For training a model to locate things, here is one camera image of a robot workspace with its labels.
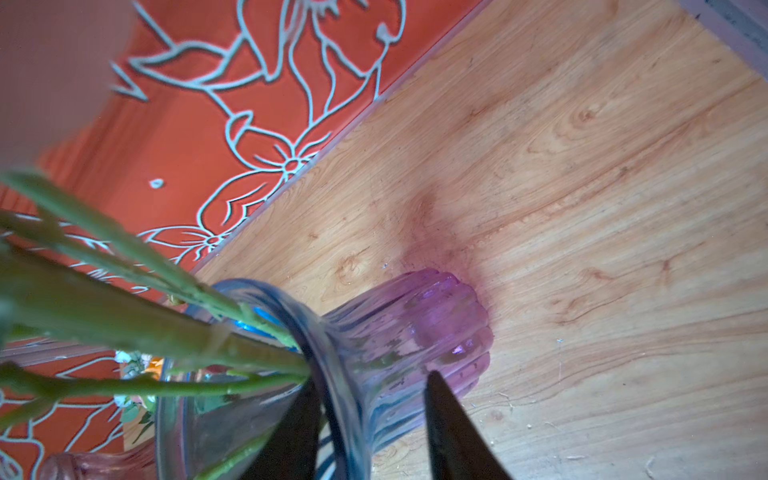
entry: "green plant stem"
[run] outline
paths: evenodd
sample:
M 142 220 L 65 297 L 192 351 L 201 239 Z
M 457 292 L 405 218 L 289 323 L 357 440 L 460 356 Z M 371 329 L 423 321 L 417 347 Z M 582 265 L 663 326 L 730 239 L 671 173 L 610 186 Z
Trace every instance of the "green plant stem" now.
M 5 339 L 5 341 L 19 342 L 21 340 L 36 339 L 41 336 L 45 336 L 42 330 L 33 329 L 31 327 L 24 326 L 24 325 L 14 325 L 11 328 L 10 335 L 8 335 L 8 338 Z
M 302 356 L 236 334 L 211 349 L 213 326 L 6 242 L 0 242 L 0 306 L 0 322 L 57 339 L 199 366 L 309 373 Z
M 194 480 L 216 480 L 216 478 L 224 475 L 238 463 L 251 455 L 258 453 L 259 450 L 264 447 L 266 441 L 270 439 L 270 436 L 272 436 L 273 430 L 274 429 L 269 429 L 261 435 L 249 440 L 245 445 L 230 453 L 218 463 L 211 465 L 195 475 Z
M 247 393 L 288 383 L 302 384 L 302 375 L 250 376 L 236 382 L 161 382 L 149 375 L 133 379 L 60 379 L 24 370 L 13 362 L 0 364 L 0 386 L 22 395 L 59 400 L 83 396 L 222 396 Z
M 50 399 L 34 399 L 0 416 L 0 432 L 17 423 L 32 420 L 34 417 L 48 411 L 53 406 L 53 403 Z
M 86 247 L 80 242 L 51 231 L 42 222 L 19 218 L 12 212 L 0 210 L 0 228 L 32 240 L 35 243 L 53 251 L 63 253 L 72 258 L 103 268 L 110 273 L 121 276 L 126 280 L 143 286 L 149 286 L 161 292 L 170 293 L 184 299 L 184 293 L 150 272 L 128 263 L 109 253 Z
M 0 172 L 0 181 L 34 201 L 39 207 L 68 220 L 102 240 L 109 241 L 117 251 L 154 271 L 157 276 L 184 292 L 190 303 L 204 306 L 214 314 L 237 319 L 255 326 L 287 346 L 295 346 L 293 337 L 283 327 L 252 314 L 244 315 L 240 305 L 231 298 L 199 282 L 186 270 L 163 257 L 141 239 L 123 229 L 112 218 L 56 187 L 50 180 L 34 172 Z

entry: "pink glass object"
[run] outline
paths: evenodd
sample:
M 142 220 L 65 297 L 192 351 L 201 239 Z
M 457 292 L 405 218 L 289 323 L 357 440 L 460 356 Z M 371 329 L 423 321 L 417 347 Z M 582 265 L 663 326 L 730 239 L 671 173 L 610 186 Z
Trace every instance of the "pink glass object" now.
M 125 453 L 58 453 L 43 463 L 39 480 L 157 480 L 154 440 Z
M 424 421 L 422 391 L 438 370 L 457 397 L 488 368 L 493 334 L 475 291 L 451 273 L 401 275 L 323 316 L 374 452 Z

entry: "glass vase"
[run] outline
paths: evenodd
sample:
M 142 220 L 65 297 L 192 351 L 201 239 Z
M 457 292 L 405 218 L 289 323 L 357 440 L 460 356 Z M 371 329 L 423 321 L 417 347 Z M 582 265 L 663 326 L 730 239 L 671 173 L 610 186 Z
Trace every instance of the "glass vase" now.
M 43 462 L 38 480 L 157 480 L 154 458 L 152 441 L 123 453 L 57 453 Z
M 423 422 L 426 377 L 438 370 L 461 397 L 488 368 L 493 335 L 475 291 L 450 273 L 421 270 L 379 285 L 318 316 L 274 286 L 225 280 L 215 286 L 283 324 L 306 357 L 323 399 L 317 478 L 367 480 L 375 452 Z M 217 322 L 191 307 L 195 318 Z M 264 340 L 258 331 L 245 335 Z M 165 364 L 165 372 L 173 367 Z M 210 369 L 164 378 L 235 380 Z M 298 387 L 226 399 L 161 399 L 157 462 L 161 480 L 194 477 L 276 425 Z M 237 478 L 241 462 L 225 478 Z

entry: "clear glass vase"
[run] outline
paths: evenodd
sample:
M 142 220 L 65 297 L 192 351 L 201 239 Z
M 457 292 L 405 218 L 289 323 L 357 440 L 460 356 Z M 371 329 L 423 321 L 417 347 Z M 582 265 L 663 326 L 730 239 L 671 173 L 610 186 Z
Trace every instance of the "clear glass vase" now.
M 225 280 L 215 287 L 282 323 L 299 343 L 329 420 L 321 432 L 317 478 L 335 473 L 335 478 L 367 480 L 372 455 L 423 422 L 422 391 L 431 370 L 438 370 L 461 397 L 490 363 L 488 314 L 475 291 L 450 273 L 406 273 L 325 316 L 265 283 Z M 217 321 L 197 307 L 187 312 Z M 263 339 L 258 332 L 245 334 Z M 172 366 L 166 362 L 165 371 Z M 164 378 L 228 379 L 210 369 Z M 276 425 L 297 392 L 297 387 L 286 387 L 247 398 L 161 399 L 159 478 L 195 476 Z M 226 478 L 237 478 L 247 463 Z

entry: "wood grain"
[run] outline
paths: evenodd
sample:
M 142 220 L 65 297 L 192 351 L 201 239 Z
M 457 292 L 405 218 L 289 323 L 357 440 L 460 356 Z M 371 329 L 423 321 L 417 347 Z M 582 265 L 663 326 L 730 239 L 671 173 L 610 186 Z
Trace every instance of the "wood grain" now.
M 491 313 L 516 478 L 768 478 L 768 85 L 675 2 L 496 0 L 200 275 L 325 312 L 425 266 Z

